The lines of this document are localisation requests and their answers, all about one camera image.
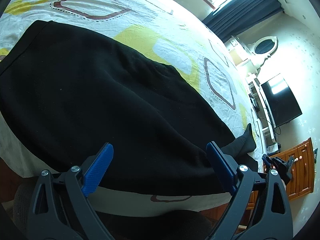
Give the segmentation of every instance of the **bed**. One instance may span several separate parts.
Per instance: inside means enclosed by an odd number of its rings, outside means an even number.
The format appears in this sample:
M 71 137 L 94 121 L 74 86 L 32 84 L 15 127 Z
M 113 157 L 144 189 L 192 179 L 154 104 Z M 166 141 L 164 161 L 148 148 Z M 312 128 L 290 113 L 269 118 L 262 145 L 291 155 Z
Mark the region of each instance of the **bed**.
M 212 107 L 235 137 L 253 125 L 256 149 L 249 155 L 262 171 L 262 145 L 244 81 L 222 41 L 172 0 L 11 0 L 0 18 L 0 60 L 36 20 L 90 29 L 145 57 L 172 65 Z M 0 116 L 0 157 L 21 177 L 56 171 L 33 155 Z M 176 209 L 205 210 L 227 203 L 229 193 L 195 196 L 144 195 L 98 187 L 95 210 L 122 216 L 156 216 Z M 117 205 L 108 203 L 117 200 Z

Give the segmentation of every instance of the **television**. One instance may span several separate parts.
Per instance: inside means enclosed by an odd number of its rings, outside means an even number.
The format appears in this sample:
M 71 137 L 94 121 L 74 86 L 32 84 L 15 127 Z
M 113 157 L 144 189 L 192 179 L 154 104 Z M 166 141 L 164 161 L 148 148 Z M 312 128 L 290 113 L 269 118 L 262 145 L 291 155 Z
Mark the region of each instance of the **television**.
M 300 106 L 281 74 L 261 85 L 271 111 L 274 127 L 279 127 L 302 115 Z

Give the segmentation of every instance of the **wooden cabinet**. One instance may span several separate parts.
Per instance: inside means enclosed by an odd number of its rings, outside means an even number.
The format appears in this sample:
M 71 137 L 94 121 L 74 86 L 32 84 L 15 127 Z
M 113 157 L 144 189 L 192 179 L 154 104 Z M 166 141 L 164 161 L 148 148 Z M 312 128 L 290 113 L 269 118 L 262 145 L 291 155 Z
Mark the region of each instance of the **wooden cabinet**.
M 289 200 L 312 193 L 315 179 L 315 163 L 311 138 L 307 141 L 284 152 L 273 155 L 288 161 L 293 156 L 295 162 L 291 167 L 292 179 L 287 185 L 287 195 Z M 258 192 L 253 191 L 247 205 L 247 209 L 252 209 L 257 199 Z
M 290 156 L 293 156 L 294 159 L 298 158 L 298 150 L 294 149 L 286 154 L 282 154 L 279 156 L 279 158 L 288 161 Z M 299 161 L 296 161 L 292 164 L 291 167 L 291 174 L 292 179 L 287 185 L 287 195 L 289 197 L 289 200 L 293 198 L 299 197 L 299 191 L 300 191 L 300 168 L 299 168 Z

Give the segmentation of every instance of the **metal screw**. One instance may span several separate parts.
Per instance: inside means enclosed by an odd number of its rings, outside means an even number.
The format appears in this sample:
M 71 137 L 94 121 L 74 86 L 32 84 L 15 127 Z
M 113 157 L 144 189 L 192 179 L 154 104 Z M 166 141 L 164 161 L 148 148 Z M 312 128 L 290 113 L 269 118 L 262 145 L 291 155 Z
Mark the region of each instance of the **metal screw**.
M 42 176 L 47 176 L 49 174 L 49 171 L 48 170 L 44 170 L 41 172 L 41 175 Z
M 278 175 L 278 171 L 276 171 L 276 170 L 271 170 L 271 174 L 277 176 L 277 175 Z
M 71 167 L 71 171 L 72 172 L 78 172 L 80 170 L 80 167 L 79 166 L 73 166 Z
M 247 170 L 248 170 L 248 167 L 245 166 L 245 165 L 240 165 L 239 170 L 241 170 L 241 171 L 247 171 Z

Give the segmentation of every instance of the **curtain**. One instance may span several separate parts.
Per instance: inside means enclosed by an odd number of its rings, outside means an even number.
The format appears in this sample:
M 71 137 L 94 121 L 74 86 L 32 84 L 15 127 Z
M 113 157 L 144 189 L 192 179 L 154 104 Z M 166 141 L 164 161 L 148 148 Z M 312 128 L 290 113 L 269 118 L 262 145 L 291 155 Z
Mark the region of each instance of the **curtain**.
M 282 11 L 278 0 L 227 0 L 203 23 L 223 42 Z

